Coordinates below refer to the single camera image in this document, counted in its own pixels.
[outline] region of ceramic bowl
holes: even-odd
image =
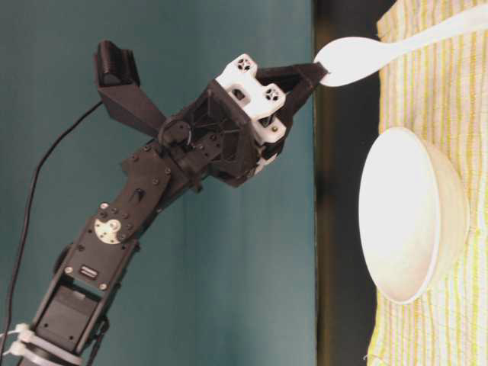
[[[361,177],[359,228],[381,293],[410,303],[454,265],[469,230],[466,191],[442,152],[403,127],[382,133]]]

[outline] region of black cable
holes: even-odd
[[[99,101],[97,104],[95,104],[93,107],[91,107],[89,110],[87,110],[68,130],[64,131],[59,135],[59,137],[54,141],[54,143],[51,145],[51,147],[47,150],[47,152],[44,154],[42,159],[39,161],[37,164],[36,169],[34,170],[34,175],[32,177],[32,181],[30,182],[30,189],[29,189],[29,195],[27,196],[27,203],[25,205],[25,211],[24,211],[24,225],[22,226],[22,234],[21,234],[21,240],[19,242],[18,248],[17,248],[17,255],[15,259],[15,264],[14,264],[14,269],[12,271],[12,276],[10,280],[10,284],[8,286],[8,293],[7,293],[7,298],[5,300],[5,318],[4,318],[4,334],[7,334],[8,330],[10,329],[11,325],[11,319],[12,319],[12,303],[14,300],[14,290],[15,290],[15,284],[17,283],[17,277],[18,277],[18,272],[21,267],[21,262],[22,262],[22,256],[24,254],[24,248],[25,248],[25,241],[27,238],[27,232],[29,230],[29,221],[31,220],[31,208],[32,208],[32,200],[34,199],[34,192],[36,190],[36,184],[37,184],[37,179],[39,178],[39,173],[41,168],[43,167],[44,163],[46,162],[47,158],[51,155],[53,150],[59,145],[62,139],[64,139],[69,133],[71,133],[77,126],[89,115],[91,114],[95,109],[100,107],[102,105],[102,102]],[[0,366],[2,366],[2,360],[3,360],[3,353],[5,350],[5,341],[7,337],[2,337],[2,343],[0,345]]]
[[[100,332],[96,336],[95,344],[93,345],[93,348],[91,350],[90,357],[88,359],[88,362],[86,363],[86,366],[92,366],[93,365],[93,361],[95,360],[95,357],[97,357],[97,353],[100,350],[101,341],[104,340],[105,333],[107,333],[108,330],[110,329],[110,322],[108,321],[108,318],[106,316],[104,316],[102,322],[103,323],[101,325]]]

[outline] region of spoon handle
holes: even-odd
[[[417,50],[460,34],[481,31],[488,28],[488,4],[478,5],[462,11],[445,21],[417,33],[410,38],[393,43],[402,53]]]

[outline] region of striped tablecloth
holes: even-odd
[[[399,0],[378,35],[401,40],[481,3]],[[406,306],[378,293],[369,365],[488,365],[487,41],[487,32],[465,34],[380,71],[380,132],[404,126],[441,149],[467,189],[471,223],[464,252],[431,291]]]

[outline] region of teal wall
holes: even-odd
[[[309,62],[311,8],[298,0],[4,3],[0,297],[34,165],[98,100],[92,54],[99,40],[134,51],[144,90],[169,115],[240,53],[260,66]],[[96,364],[315,364],[312,118],[309,101],[279,160],[241,188],[207,179],[201,194],[187,193],[159,216],[110,311]],[[117,195],[124,185],[118,163],[146,141],[99,109],[48,161],[16,323],[32,319],[55,257],[98,204]]]

